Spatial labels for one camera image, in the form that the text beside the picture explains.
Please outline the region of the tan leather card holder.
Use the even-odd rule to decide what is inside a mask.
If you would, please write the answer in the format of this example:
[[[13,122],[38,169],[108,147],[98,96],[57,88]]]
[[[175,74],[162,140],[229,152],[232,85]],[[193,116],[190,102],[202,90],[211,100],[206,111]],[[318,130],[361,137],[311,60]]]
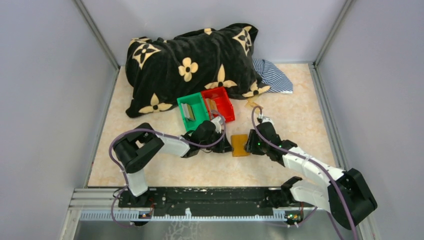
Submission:
[[[248,141],[247,134],[234,134],[230,139],[233,148],[232,157],[247,157],[250,155],[250,153],[245,150],[245,145]]]

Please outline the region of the green plastic bin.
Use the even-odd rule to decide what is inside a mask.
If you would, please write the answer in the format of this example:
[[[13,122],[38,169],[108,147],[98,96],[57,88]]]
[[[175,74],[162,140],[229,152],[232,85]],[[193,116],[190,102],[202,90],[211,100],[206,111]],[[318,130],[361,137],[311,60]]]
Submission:
[[[209,113],[200,92],[177,98],[184,127],[195,130],[204,121],[209,121]]]

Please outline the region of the red plastic bin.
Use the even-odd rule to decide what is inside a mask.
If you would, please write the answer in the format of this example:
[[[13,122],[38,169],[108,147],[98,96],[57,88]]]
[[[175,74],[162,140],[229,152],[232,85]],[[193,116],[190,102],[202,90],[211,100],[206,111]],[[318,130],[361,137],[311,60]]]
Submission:
[[[216,102],[217,112],[219,112],[225,118],[226,123],[235,121],[236,118],[234,108],[224,87],[207,89],[201,91],[200,93],[206,106],[210,120],[216,117],[217,114],[210,114],[205,99],[213,99]]]

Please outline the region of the translucent yellow card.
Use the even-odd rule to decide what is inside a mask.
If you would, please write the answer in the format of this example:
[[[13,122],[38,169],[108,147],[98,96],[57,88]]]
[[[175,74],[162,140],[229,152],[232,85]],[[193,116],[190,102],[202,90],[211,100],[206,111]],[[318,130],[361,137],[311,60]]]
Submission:
[[[252,110],[253,108],[257,107],[255,111],[260,112],[263,107],[259,105],[258,103],[256,103],[256,100],[257,98],[254,98],[254,97],[247,99],[247,102],[244,107],[249,110]]]

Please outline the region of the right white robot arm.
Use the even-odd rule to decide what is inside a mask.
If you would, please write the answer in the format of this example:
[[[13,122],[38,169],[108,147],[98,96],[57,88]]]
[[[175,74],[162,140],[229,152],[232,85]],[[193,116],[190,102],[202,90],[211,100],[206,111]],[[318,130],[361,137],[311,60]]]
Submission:
[[[244,149],[302,174],[281,185],[286,204],[304,202],[321,208],[347,230],[357,226],[378,207],[360,171],[344,170],[319,161],[293,141],[282,140],[270,121],[249,131]]]

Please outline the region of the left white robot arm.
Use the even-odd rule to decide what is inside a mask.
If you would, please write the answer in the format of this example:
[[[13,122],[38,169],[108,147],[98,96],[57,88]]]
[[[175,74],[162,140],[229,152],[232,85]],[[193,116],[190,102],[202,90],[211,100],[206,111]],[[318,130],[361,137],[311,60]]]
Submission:
[[[144,168],[157,154],[191,158],[200,150],[219,154],[233,151],[220,117],[205,120],[196,129],[179,136],[156,131],[145,122],[117,136],[108,153],[123,172],[127,189],[139,197],[149,188]]]

